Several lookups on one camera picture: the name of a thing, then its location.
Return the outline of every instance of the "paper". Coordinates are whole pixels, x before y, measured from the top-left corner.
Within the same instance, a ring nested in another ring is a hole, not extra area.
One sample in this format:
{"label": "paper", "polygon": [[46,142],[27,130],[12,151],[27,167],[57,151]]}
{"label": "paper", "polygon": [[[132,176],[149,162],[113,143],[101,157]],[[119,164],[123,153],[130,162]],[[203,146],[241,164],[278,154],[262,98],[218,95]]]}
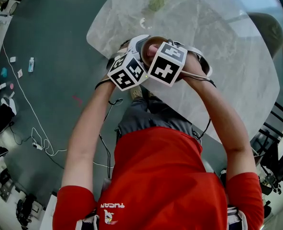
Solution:
{"label": "paper", "polygon": [[0,85],[0,89],[3,89],[3,88],[5,88],[6,87],[6,83],[2,83],[1,85]]}
{"label": "paper", "polygon": [[9,97],[8,99],[12,99],[14,95],[15,95],[15,91],[13,91],[13,92],[11,93],[11,95],[10,95],[10,97]]}
{"label": "paper", "polygon": [[20,69],[20,70],[18,71],[18,78],[20,78],[20,77],[22,77],[22,76],[23,76],[22,69]]}
{"label": "paper", "polygon": [[12,63],[12,62],[16,62],[16,56],[11,57],[9,61],[10,61],[11,63]]}

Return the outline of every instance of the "gray pants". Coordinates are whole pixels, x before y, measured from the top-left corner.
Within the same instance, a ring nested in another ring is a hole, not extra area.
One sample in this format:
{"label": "gray pants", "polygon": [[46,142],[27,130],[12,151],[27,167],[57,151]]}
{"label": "gray pants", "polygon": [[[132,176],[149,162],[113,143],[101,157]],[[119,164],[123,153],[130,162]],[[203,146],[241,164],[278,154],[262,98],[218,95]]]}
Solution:
{"label": "gray pants", "polygon": [[192,136],[191,123],[159,98],[153,96],[148,99],[148,102],[142,97],[133,100],[119,123],[118,138],[127,133],[150,127],[172,128]]}

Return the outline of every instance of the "red shirt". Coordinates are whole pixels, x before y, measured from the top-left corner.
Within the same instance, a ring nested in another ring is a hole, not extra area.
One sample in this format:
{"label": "red shirt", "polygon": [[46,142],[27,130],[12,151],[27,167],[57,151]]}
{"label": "red shirt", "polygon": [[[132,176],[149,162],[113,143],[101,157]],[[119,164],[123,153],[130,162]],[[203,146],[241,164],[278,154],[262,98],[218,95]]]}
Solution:
{"label": "red shirt", "polygon": [[103,229],[227,229],[227,200],[247,217],[249,230],[263,223],[258,176],[243,173],[226,189],[201,160],[194,138],[153,127],[124,135],[115,149],[112,183],[96,203],[82,187],[59,190],[54,230],[74,230],[76,222],[97,208]]}

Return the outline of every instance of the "logo on shirt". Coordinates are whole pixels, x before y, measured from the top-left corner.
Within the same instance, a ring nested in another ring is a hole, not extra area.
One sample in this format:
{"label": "logo on shirt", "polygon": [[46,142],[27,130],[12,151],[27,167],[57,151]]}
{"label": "logo on shirt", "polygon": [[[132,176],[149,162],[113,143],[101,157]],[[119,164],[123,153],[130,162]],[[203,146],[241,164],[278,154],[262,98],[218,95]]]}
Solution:
{"label": "logo on shirt", "polygon": [[109,204],[101,204],[101,208],[124,208],[124,204],[121,203],[121,204],[112,204],[112,203],[109,203]]}
{"label": "logo on shirt", "polygon": [[117,221],[113,221],[113,213],[108,212],[106,209],[104,210],[105,212],[105,223],[108,225],[113,225],[117,223]]}

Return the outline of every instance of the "gray floor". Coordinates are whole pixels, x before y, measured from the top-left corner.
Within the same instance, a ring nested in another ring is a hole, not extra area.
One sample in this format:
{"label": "gray floor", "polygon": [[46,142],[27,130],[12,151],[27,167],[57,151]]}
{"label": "gray floor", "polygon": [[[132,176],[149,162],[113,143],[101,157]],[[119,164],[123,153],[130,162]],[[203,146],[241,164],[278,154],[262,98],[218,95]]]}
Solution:
{"label": "gray floor", "polygon": [[[107,60],[86,42],[86,33],[106,0],[23,0],[17,8],[4,45],[9,56],[16,56],[14,69],[23,70],[20,83],[37,113],[54,150],[67,148],[70,133],[94,86],[104,75]],[[260,0],[266,4],[266,10],[280,21],[283,27],[283,10],[275,0]],[[259,10],[259,3],[254,7]],[[253,11],[248,0],[241,4],[247,11]],[[32,74],[27,72],[30,57],[35,57]],[[283,104],[283,52],[274,60],[281,84],[278,101]],[[8,66],[4,52],[0,54],[0,71],[7,67],[15,85],[14,97],[18,106],[18,115],[14,118],[13,131],[22,138],[31,134],[35,127],[42,133],[32,111],[23,98]],[[72,97],[83,101],[82,107]],[[115,106],[105,122],[102,136],[112,154],[115,147],[114,129],[131,100],[128,92],[116,91],[112,101],[122,97],[121,106]],[[226,165],[226,155],[221,144],[208,137],[203,138],[203,158],[219,171]],[[64,166],[66,153],[62,152],[53,159]],[[38,201],[47,204],[49,193],[60,187],[62,169],[55,165],[39,150],[32,147],[31,141],[17,146],[5,158],[9,171],[15,181],[27,193],[33,193]],[[107,163],[107,155],[99,142],[95,161]],[[103,178],[107,169],[94,165],[94,195],[100,195]]]}

